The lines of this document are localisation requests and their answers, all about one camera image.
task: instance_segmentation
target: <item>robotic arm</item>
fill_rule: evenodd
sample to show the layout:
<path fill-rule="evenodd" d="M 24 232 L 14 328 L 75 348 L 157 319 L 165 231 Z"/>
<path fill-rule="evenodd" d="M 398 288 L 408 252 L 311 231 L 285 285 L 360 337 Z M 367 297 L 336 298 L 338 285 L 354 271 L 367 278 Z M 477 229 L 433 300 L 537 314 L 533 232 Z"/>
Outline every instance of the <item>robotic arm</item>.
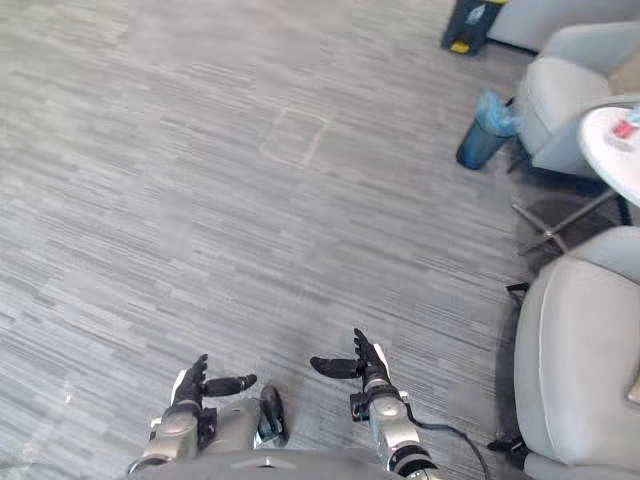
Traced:
<path fill-rule="evenodd" d="M 437 478 L 437 466 L 420 443 L 405 402 L 391 383 L 382 350 L 359 329 L 354 329 L 354 335 L 357 359 L 313 357 L 311 366 L 329 378 L 362 378 L 362 390 L 351 395 L 351 418 L 369 422 L 373 444 L 387 470 L 402 477 Z"/>

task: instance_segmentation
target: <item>trash can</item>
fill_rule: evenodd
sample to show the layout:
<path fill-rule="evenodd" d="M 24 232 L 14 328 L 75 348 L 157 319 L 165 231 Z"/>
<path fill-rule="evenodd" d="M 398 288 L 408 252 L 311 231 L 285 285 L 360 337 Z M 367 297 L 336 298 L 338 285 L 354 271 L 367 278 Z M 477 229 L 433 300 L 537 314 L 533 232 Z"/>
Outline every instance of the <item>trash can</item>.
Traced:
<path fill-rule="evenodd" d="M 508 0 L 456 0 L 442 48 L 475 55 L 487 41 L 487 33 Z"/>
<path fill-rule="evenodd" d="M 503 104 L 494 92 L 481 95 L 475 119 L 456 152 L 460 165 L 479 170 L 518 132 L 519 119 L 511 107 L 512 102 L 513 99 Z"/>

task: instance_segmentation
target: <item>chair leg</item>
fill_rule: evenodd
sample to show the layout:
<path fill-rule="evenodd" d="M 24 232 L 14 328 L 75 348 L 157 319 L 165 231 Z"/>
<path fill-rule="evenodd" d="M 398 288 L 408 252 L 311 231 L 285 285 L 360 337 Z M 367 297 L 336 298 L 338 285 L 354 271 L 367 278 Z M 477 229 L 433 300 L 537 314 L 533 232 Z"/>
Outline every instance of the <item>chair leg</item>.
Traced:
<path fill-rule="evenodd" d="M 518 470 L 524 470 L 524 461 L 531 452 L 524 443 L 522 436 L 512 440 L 496 440 L 487 445 L 492 452 L 502 452 L 505 454 L 507 462 Z"/>
<path fill-rule="evenodd" d="M 620 223 L 622 225 L 630 226 L 631 222 L 631 212 L 629 212 L 629 204 L 625 200 L 622 195 L 618 195 L 616 197 L 616 202 L 618 202 L 618 211 L 620 212 Z"/>
<path fill-rule="evenodd" d="M 495 440 L 487 445 L 487 448 L 492 452 L 512 452 L 524 446 L 524 439 L 522 435 L 512 440 Z"/>
<path fill-rule="evenodd" d="M 530 283 L 525 282 L 525 283 L 516 283 L 514 285 L 509 285 L 507 287 L 507 292 L 527 292 L 529 290 L 529 287 L 531 286 Z"/>

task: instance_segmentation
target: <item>chair cushion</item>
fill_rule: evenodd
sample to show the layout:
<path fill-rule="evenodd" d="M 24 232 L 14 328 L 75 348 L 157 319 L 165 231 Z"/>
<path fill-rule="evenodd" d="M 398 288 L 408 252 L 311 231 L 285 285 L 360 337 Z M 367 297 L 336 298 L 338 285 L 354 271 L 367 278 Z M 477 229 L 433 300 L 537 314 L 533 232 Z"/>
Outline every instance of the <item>chair cushion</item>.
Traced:
<path fill-rule="evenodd" d="M 516 337 L 518 423 L 535 452 L 640 472 L 640 285 L 569 256 L 527 294 Z"/>
<path fill-rule="evenodd" d="M 522 140 L 536 153 L 550 136 L 600 99 L 611 95 L 601 74 L 554 57 L 536 59 L 516 96 Z"/>

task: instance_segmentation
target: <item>red object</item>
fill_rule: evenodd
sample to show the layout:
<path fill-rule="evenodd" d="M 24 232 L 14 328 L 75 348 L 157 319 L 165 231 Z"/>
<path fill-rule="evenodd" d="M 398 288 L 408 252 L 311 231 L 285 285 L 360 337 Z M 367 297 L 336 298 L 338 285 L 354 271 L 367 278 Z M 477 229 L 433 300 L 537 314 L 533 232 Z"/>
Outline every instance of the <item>red object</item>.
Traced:
<path fill-rule="evenodd" d="M 623 118 L 613 126 L 612 131 L 616 137 L 626 140 L 633 135 L 636 130 L 638 130 L 638 127 L 630 124 L 625 118 Z"/>

